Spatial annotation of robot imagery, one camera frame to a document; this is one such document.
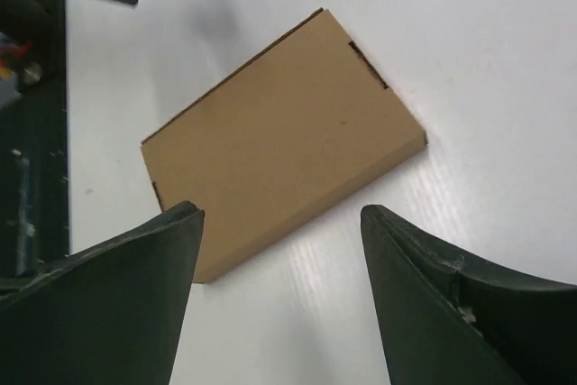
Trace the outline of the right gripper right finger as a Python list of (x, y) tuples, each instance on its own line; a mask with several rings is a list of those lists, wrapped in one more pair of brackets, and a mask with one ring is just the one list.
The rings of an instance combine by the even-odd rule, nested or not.
[(573, 384), (576, 288), (488, 261), (385, 206), (362, 246), (394, 384)]

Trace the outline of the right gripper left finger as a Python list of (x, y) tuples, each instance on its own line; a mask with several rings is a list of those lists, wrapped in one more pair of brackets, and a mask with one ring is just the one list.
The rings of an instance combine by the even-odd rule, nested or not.
[(2, 279), (2, 383), (169, 383), (203, 226), (203, 211), (184, 201)]

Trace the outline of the brown cardboard box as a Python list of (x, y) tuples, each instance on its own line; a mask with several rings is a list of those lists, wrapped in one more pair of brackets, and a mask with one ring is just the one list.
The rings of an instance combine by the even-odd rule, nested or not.
[(213, 282), (421, 152), (426, 131), (319, 9), (142, 142), (162, 209), (205, 212)]

